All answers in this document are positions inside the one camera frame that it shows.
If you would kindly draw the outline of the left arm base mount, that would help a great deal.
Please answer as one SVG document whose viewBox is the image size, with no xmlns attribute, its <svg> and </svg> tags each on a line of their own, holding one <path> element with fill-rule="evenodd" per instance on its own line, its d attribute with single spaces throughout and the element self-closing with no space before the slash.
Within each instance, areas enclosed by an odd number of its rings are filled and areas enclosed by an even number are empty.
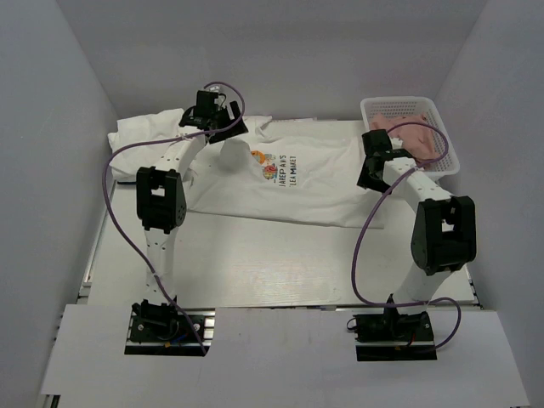
<svg viewBox="0 0 544 408">
<path fill-rule="evenodd" d="M 143 300 L 132 305 L 125 355 L 160 355 L 203 357 L 213 340 L 215 315 L 213 312 L 189 314 L 190 321 L 172 305 L 155 305 Z"/>
</svg>

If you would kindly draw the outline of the white printed t shirt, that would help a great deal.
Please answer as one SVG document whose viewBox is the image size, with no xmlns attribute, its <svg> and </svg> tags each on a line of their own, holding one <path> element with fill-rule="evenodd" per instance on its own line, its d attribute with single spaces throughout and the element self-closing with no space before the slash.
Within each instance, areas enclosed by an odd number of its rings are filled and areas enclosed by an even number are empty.
<svg viewBox="0 0 544 408">
<path fill-rule="evenodd" d="M 246 134 L 205 147 L 184 182 L 198 213 L 359 228 L 378 193 L 357 185 L 358 122 L 248 116 Z"/>
</svg>

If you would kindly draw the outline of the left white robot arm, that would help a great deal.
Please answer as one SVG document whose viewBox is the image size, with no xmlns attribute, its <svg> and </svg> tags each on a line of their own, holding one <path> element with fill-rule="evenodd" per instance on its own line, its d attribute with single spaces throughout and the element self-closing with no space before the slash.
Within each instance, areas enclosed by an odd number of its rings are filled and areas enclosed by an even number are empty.
<svg viewBox="0 0 544 408">
<path fill-rule="evenodd" d="M 222 82 L 211 82 L 196 94 L 196 102 L 179 122 L 181 134 L 150 167 L 136 175 L 137 216 L 146 240 L 146 289 L 151 303 L 172 303 L 176 236 L 187 213 L 183 180 L 196 155 L 208 144 L 248 132 L 243 122 L 244 101 L 224 103 Z"/>
</svg>

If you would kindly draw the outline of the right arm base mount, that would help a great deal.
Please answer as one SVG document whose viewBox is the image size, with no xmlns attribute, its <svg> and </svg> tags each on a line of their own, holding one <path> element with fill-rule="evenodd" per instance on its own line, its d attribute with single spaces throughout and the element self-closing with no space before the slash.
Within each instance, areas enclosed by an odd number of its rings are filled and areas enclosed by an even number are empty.
<svg viewBox="0 0 544 408">
<path fill-rule="evenodd" d="M 427 312 L 399 314 L 385 308 L 380 314 L 355 314 L 346 327 L 355 335 L 358 362 L 437 360 Z"/>
</svg>

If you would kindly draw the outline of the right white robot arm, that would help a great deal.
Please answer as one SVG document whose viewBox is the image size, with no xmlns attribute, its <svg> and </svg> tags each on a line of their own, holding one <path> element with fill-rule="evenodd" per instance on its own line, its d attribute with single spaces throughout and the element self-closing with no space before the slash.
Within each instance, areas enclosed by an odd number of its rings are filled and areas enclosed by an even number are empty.
<svg viewBox="0 0 544 408">
<path fill-rule="evenodd" d="M 439 187 L 424 172 L 423 164 L 405 149 L 392 146 L 388 132 L 371 130 L 362 135 L 365 160 L 358 186 L 379 192 L 356 241 L 350 279 L 355 296 L 365 305 L 395 309 L 385 315 L 385 332 L 401 339 L 415 327 L 413 315 L 424 312 L 429 304 L 443 302 L 434 298 L 451 273 L 472 262 L 477 254 L 476 211 L 468 196 L 454 196 Z M 356 286 L 359 250 L 380 206 L 392 193 L 399 193 L 415 213 L 410 250 L 412 264 L 404 281 L 385 303 L 365 299 Z"/>
</svg>

